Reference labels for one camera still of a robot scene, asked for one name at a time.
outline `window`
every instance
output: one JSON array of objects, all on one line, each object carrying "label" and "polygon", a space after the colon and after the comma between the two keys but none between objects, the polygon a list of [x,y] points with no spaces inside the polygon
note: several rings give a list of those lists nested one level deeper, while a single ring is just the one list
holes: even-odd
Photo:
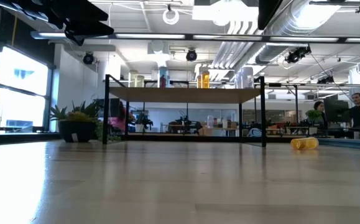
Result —
[{"label": "window", "polygon": [[43,126],[45,99],[0,88],[0,127]]},{"label": "window", "polygon": [[46,95],[47,66],[3,47],[0,53],[0,84]]}]

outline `ceiling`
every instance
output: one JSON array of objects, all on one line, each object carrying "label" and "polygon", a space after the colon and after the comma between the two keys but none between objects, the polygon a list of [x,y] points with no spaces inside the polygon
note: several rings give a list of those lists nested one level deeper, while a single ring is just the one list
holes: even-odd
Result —
[{"label": "ceiling", "polygon": [[[281,8],[291,0],[285,0]],[[182,1],[181,6],[172,6],[180,9],[179,21],[174,25],[168,25],[162,19],[162,14],[167,8],[165,5],[150,4],[96,4],[103,11],[109,13],[110,22],[105,24],[113,27],[115,32],[153,32],[153,33],[190,33],[190,34],[226,34],[229,25],[217,26],[213,21],[196,21],[192,19],[193,1]],[[311,35],[355,35],[360,36],[360,13],[354,10],[357,7],[342,7],[326,23],[314,30]],[[24,16],[20,19],[26,21],[39,31],[51,31],[44,22],[29,21]],[[157,69],[157,63],[147,56],[146,40],[86,40],[88,45],[112,44],[122,56],[128,69],[137,70],[139,73],[151,74]],[[220,50],[221,42],[187,42],[170,41],[171,58],[167,61],[169,70],[195,70],[198,63],[210,64]],[[337,82],[348,81],[348,70],[360,62],[360,44],[311,44],[312,55],[303,58],[299,63],[288,65],[284,61],[284,55],[279,56],[264,72],[268,82],[316,82],[322,76],[322,68],[334,74]],[[197,62],[187,62],[186,52],[194,48],[198,53]],[[99,60],[107,60],[109,52],[95,52]],[[178,73],[173,79],[184,80],[188,75]]]}]

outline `yellow plastic bottle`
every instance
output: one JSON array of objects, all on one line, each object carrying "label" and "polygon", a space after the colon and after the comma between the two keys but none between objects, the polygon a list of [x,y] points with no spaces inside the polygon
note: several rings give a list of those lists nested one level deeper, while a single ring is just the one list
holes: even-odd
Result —
[{"label": "yellow plastic bottle", "polygon": [[293,139],[290,145],[296,150],[316,149],[319,146],[319,141],[317,138],[300,138]]}]

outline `overhead camera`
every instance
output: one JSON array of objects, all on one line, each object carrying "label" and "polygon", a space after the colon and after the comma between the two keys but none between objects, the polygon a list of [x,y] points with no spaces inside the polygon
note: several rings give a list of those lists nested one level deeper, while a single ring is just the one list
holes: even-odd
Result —
[{"label": "overhead camera", "polygon": [[196,54],[195,49],[189,49],[186,56],[187,61],[193,62],[197,58],[198,58],[198,54]]},{"label": "overhead camera", "polygon": [[310,46],[298,47],[295,51],[289,52],[289,55],[285,58],[285,61],[287,63],[297,63],[299,60],[310,53],[312,53]]},{"label": "overhead camera", "polygon": [[86,65],[92,65],[95,62],[95,58],[92,52],[86,52],[85,57],[83,57],[83,63]]},{"label": "overhead camera", "polygon": [[87,0],[0,0],[0,6],[21,12],[28,19],[48,22],[54,29],[63,29],[65,36],[79,46],[86,38],[111,35],[108,14]]},{"label": "overhead camera", "polygon": [[333,78],[333,76],[328,76],[326,78],[322,78],[320,80],[317,81],[317,84],[328,84],[328,83],[334,83],[335,80]]}]

